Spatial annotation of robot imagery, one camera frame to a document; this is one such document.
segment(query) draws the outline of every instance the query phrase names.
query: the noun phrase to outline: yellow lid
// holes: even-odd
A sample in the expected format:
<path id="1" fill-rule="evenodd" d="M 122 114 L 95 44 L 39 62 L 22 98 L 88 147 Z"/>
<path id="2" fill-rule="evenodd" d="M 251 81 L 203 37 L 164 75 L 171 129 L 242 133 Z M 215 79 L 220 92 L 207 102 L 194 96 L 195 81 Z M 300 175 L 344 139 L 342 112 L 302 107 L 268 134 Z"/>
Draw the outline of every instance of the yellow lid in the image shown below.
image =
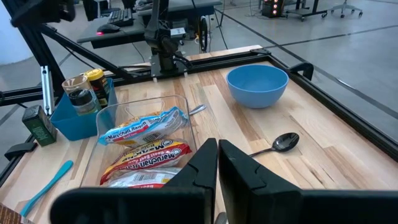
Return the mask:
<path id="1" fill-rule="evenodd" d="M 104 72 L 102 71 L 102 69 L 99 68 L 85 72 L 85 77 L 87 77 L 89 81 L 97 80 L 102 76 L 104 76 Z"/>

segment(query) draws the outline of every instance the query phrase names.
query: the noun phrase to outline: silver spoon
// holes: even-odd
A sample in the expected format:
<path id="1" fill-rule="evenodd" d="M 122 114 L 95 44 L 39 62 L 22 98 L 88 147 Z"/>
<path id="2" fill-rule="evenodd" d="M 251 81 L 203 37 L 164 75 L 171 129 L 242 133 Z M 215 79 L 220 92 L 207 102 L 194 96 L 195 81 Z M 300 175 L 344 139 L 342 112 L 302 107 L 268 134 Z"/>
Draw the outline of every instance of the silver spoon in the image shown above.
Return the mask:
<path id="1" fill-rule="evenodd" d="M 291 149 L 294 148 L 294 146 L 297 145 L 299 142 L 300 136 L 296 133 L 286 133 L 283 134 L 279 137 L 277 137 L 272 143 L 272 147 L 269 149 L 264 149 L 259 152 L 255 152 L 253 154 L 250 154 L 250 157 L 256 156 L 258 154 L 262 154 L 264 152 L 271 152 L 271 151 L 276 151 L 276 152 L 287 152 Z"/>
<path id="2" fill-rule="evenodd" d="M 201 112 L 204 109 L 206 109 L 206 105 L 199 105 L 196 108 L 194 108 L 193 110 L 189 111 L 189 115 L 194 115 L 197 112 Z"/>

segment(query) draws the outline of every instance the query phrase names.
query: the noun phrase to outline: keyboard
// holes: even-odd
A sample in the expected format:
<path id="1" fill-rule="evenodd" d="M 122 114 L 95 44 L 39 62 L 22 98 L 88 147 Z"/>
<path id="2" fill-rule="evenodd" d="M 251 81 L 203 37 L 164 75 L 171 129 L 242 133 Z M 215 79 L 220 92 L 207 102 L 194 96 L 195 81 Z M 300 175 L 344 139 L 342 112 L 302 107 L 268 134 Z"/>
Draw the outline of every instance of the keyboard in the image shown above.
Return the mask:
<path id="1" fill-rule="evenodd" d="M 133 23 L 131 9 L 114 11 L 111 13 L 108 20 L 108 24 L 113 24 L 118 27 L 131 26 Z"/>

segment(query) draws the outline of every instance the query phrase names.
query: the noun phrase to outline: maruchan ramen package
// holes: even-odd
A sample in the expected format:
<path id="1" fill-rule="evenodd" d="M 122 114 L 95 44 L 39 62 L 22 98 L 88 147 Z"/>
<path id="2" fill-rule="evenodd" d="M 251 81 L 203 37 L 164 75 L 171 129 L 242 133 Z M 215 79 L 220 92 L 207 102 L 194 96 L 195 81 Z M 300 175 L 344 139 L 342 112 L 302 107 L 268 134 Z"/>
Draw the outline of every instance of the maruchan ramen package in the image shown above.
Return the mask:
<path id="1" fill-rule="evenodd" d="M 172 167 L 182 156 L 191 153 L 189 145 L 176 140 L 163 139 L 154 141 L 121 154 L 101 177 L 99 184 L 117 178 L 130 170 Z"/>
<path id="2" fill-rule="evenodd" d="M 163 139 L 187 123 L 187 115 L 174 106 L 168 111 L 156 112 L 149 116 L 126 121 L 99 137 L 98 142 L 104 145 L 116 143 L 138 147 L 157 139 Z"/>
<path id="3" fill-rule="evenodd" d="M 130 171 L 110 180 L 108 187 L 161 188 L 180 170 L 178 167 L 168 167 Z"/>

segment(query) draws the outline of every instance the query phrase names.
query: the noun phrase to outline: blue plastic container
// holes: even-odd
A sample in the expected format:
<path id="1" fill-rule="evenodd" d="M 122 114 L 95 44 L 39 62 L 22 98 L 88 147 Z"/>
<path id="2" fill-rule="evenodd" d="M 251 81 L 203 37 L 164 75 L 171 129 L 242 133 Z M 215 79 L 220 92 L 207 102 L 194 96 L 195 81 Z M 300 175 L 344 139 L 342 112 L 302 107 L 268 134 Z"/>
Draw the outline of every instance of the blue plastic container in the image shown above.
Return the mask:
<path id="1" fill-rule="evenodd" d="M 107 78 L 110 86 L 108 105 L 118 103 L 111 78 Z M 70 141 L 76 141 L 97 135 L 96 116 L 98 113 L 78 116 L 66 93 L 63 94 L 50 120 L 56 128 Z"/>
<path id="2" fill-rule="evenodd" d="M 265 108 L 282 96 L 289 76 L 268 65 L 245 65 L 230 71 L 226 77 L 232 97 L 248 108 Z"/>

